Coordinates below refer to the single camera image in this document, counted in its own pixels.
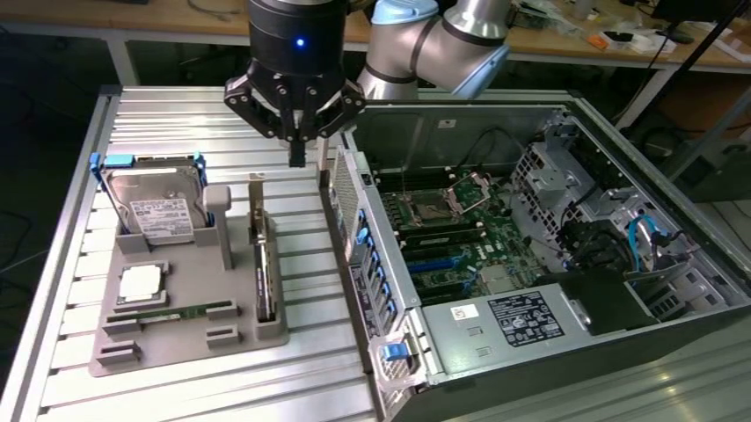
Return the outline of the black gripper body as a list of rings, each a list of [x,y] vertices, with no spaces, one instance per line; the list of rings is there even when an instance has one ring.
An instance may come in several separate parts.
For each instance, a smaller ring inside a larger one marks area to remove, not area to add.
[[[320,109],[340,92],[346,21],[344,1],[248,3],[248,80],[274,106],[279,87],[298,110],[307,100]]]

